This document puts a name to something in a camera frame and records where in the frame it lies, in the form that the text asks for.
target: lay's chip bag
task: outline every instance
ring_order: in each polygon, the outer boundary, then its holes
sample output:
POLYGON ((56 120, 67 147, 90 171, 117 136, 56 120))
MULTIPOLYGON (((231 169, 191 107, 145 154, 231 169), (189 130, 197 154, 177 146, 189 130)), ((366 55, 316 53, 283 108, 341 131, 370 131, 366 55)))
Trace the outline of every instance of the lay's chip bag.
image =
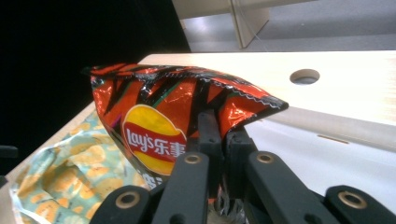
POLYGON ((198 137, 198 114, 215 111, 222 138, 288 104, 239 77, 200 67, 120 63, 87 68, 98 116, 153 189, 198 137))

